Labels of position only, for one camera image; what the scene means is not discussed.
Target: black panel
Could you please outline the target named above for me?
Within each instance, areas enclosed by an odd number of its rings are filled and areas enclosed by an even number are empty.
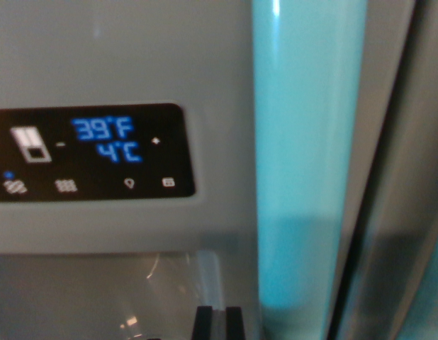
[[[177,105],[0,110],[0,201],[194,193]]]

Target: temperature display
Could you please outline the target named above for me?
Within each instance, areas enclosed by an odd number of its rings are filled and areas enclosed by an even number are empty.
[[[174,104],[0,110],[0,201],[176,198],[195,192]]]
[[[119,140],[109,143],[96,144],[96,151],[100,156],[108,157],[111,162],[140,163],[142,157],[133,154],[139,148],[136,141],[125,141],[129,132],[134,131],[131,117],[105,117],[105,118],[75,118],[71,120],[77,131],[77,139],[84,142],[97,142],[102,140]]]

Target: door icon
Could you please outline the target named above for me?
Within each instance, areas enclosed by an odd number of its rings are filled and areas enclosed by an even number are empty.
[[[12,127],[11,134],[27,163],[50,163],[52,161],[36,126]]]

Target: blue led text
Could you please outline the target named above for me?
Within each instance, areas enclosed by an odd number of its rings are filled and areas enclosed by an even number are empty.
[[[131,117],[74,118],[71,124],[76,130],[79,141],[110,141],[97,143],[96,152],[99,156],[109,158],[112,163],[120,163],[121,159],[128,163],[142,162],[142,157],[135,154],[139,143],[126,140],[128,134],[134,131]],[[114,135],[120,140],[112,141]]]

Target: icon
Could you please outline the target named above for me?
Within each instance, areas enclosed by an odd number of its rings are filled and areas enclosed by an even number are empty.
[[[14,173],[12,171],[5,171],[4,172],[4,179],[14,179]]]
[[[55,181],[55,186],[59,193],[74,193],[77,191],[74,179],[57,179]]]
[[[12,127],[11,134],[27,163],[50,163],[52,161],[36,126]]]
[[[166,177],[162,179],[162,185],[166,188],[170,188],[172,186],[175,186],[175,180],[173,177]]]
[[[129,189],[134,188],[134,180],[132,178],[125,178],[124,180],[125,186],[127,186]]]
[[[20,180],[15,181],[4,181],[4,187],[9,193],[26,193],[26,185]]]

